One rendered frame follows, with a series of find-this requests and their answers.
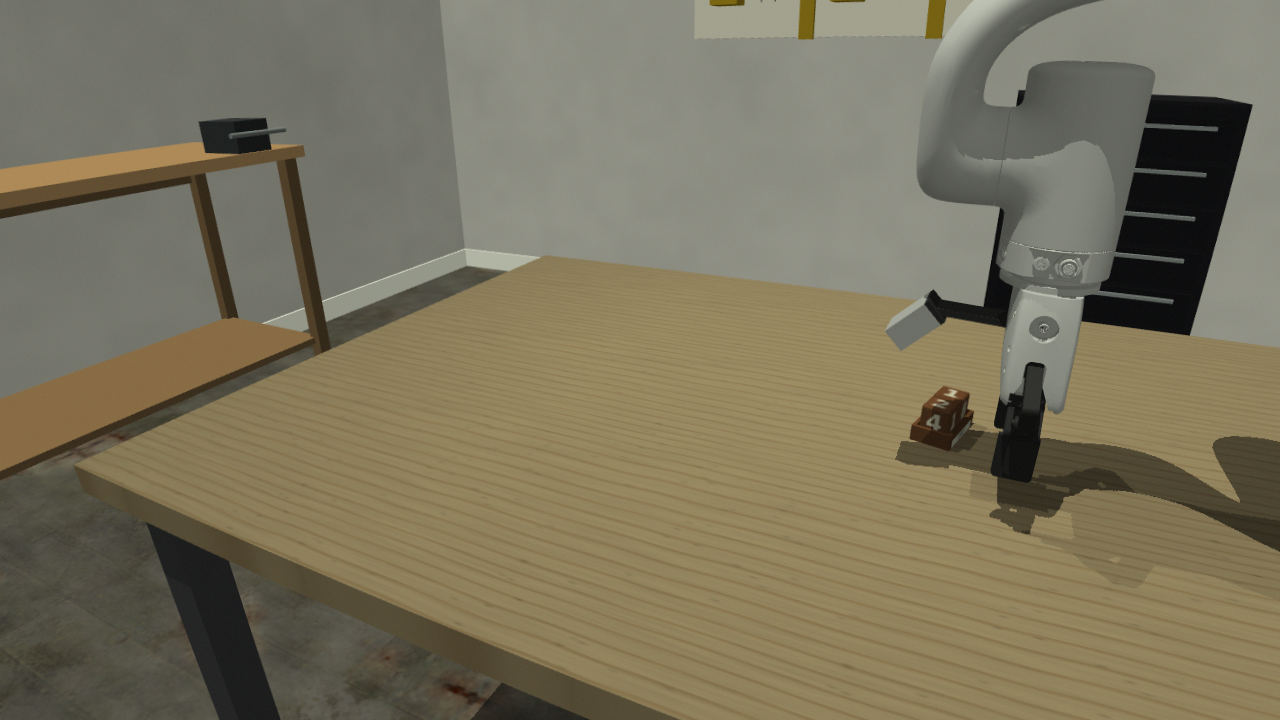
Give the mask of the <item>brown wooden tray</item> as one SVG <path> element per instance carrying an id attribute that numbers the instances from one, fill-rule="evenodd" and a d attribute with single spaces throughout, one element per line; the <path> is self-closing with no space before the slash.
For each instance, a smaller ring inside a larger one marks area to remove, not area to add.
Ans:
<path id="1" fill-rule="evenodd" d="M 931 445 L 936 448 L 943 448 L 948 451 L 950 448 L 954 447 L 957 439 L 963 437 L 963 434 L 968 430 L 968 428 L 972 427 L 973 415 L 974 411 L 966 409 L 966 416 L 964 416 L 963 420 L 957 423 L 957 427 L 955 427 L 954 430 L 951 430 L 948 434 L 940 430 L 933 430 L 931 428 L 920 427 L 919 424 L 922 416 L 919 416 L 916 421 L 914 421 L 911 425 L 909 439 L 914 439 L 916 442 L 922 442 L 924 445 Z"/>

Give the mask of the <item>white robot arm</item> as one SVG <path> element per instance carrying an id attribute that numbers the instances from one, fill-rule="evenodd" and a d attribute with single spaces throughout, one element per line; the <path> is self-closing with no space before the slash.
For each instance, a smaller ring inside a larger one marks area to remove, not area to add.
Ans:
<path id="1" fill-rule="evenodd" d="M 1044 61 L 1028 72 L 1016 108 L 988 105 L 986 79 L 1004 49 L 1032 26 L 1098 1 L 973 0 L 940 44 L 925 81 L 916 147 L 922 191 L 946 202 L 1002 208 L 996 264 L 1037 284 L 1108 279 L 1155 70 Z M 947 316 L 1006 328 L 1007 314 L 942 300 L 932 290 L 892 316 L 884 332 L 902 351 Z"/>

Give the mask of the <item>brown number cube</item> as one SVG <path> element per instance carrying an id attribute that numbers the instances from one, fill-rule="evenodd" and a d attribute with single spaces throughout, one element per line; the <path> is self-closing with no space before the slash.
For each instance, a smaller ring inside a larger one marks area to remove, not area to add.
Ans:
<path id="1" fill-rule="evenodd" d="M 933 396 L 922 406 L 919 425 L 948 434 L 956 427 L 959 406 L 960 404 Z"/>
<path id="2" fill-rule="evenodd" d="M 934 397 L 946 398 L 948 401 L 954 401 L 956 404 L 960 404 L 959 413 L 957 413 L 957 423 L 961 421 L 964 416 L 966 416 L 966 407 L 968 407 L 968 402 L 969 402 L 969 396 L 970 396 L 969 392 L 965 392 L 965 391 L 961 391 L 961 389 L 954 389 L 954 388 L 950 388 L 950 387 L 946 387 L 946 386 L 943 386 L 938 392 L 934 393 Z M 957 427 L 957 423 L 956 423 L 956 427 Z"/>

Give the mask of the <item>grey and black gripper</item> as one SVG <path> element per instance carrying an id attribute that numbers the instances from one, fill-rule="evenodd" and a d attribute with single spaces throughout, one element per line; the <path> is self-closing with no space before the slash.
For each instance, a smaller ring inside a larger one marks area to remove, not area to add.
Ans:
<path id="1" fill-rule="evenodd" d="M 1004 432 L 998 430 L 991 475 L 1029 483 L 1041 447 L 1044 404 L 1053 414 L 1064 410 L 1084 296 L 1100 292 L 1101 282 L 1082 287 L 1037 284 L 1004 269 L 998 277 L 1012 284 L 1012 293 L 995 415 L 995 427 Z"/>

